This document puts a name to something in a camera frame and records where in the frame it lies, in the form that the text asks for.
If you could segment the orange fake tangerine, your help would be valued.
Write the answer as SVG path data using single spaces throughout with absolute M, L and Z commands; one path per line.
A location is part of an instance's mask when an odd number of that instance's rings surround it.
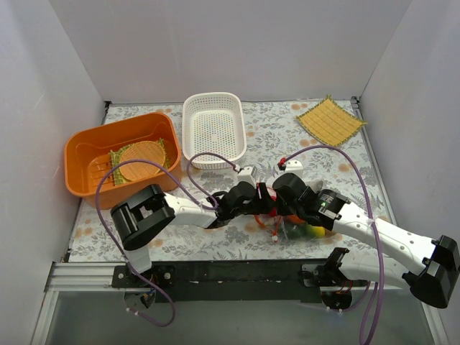
M 304 220 L 298 218 L 295 215 L 285 216 L 285 218 L 292 224 L 302 224 L 304 222 Z

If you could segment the red fake tomato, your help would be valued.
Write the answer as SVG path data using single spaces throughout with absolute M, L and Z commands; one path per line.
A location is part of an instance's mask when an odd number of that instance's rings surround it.
M 275 190 L 273 190 L 272 188 L 268 188 L 267 190 L 270 195 L 270 198 L 273 200 L 272 209 L 270 210 L 268 215 L 270 217 L 275 217 L 277 215 L 277 194 Z

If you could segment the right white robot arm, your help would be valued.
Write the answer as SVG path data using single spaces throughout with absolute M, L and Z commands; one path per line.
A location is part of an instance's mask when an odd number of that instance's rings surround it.
M 285 173 L 273 185 L 276 201 L 310 225 L 352 237 L 376 249 L 376 256 L 335 248 L 319 272 L 332 285 L 366 280 L 408 288 L 414 297 L 435 308 L 449 305 L 459 278 L 459 246 L 449 236 L 437 239 L 401 229 L 343 195 L 312 187 L 297 175 Z

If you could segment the dark green fake avocado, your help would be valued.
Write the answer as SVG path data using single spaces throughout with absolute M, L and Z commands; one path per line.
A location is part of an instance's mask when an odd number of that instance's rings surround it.
M 308 237 L 307 224 L 288 224 L 285 226 L 285 237 L 288 240 L 297 240 Z

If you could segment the yellow fake lemon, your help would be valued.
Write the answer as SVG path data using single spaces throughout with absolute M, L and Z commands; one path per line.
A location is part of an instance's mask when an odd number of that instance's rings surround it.
M 311 238 L 323 238 L 326 235 L 326 230 L 322 226 L 307 226 L 308 236 Z

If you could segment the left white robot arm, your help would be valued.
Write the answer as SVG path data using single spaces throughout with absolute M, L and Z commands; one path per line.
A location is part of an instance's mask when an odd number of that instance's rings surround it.
M 127 262 L 128 278 L 139 288 L 153 278 L 148 244 L 169 225 L 216 229 L 241 215 L 267 215 L 275 211 L 276 197 L 264 183 L 240 182 L 229 191 L 214 193 L 194 203 L 150 185 L 111 209 Z

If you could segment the clear zip top bag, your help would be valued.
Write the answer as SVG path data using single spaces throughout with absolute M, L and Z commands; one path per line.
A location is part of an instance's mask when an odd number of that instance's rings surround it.
M 259 197 L 262 198 L 262 193 L 266 192 L 271 201 L 267 202 L 269 212 L 265 213 L 263 211 L 261 214 L 254 215 L 254 220 L 259 228 L 270 233 L 274 243 L 280 242 L 281 239 L 321 239 L 332 235 L 330 231 L 323 227 L 312 226 L 296 215 L 282 215 L 275 190 L 265 183 L 257 183 L 256 190 Z

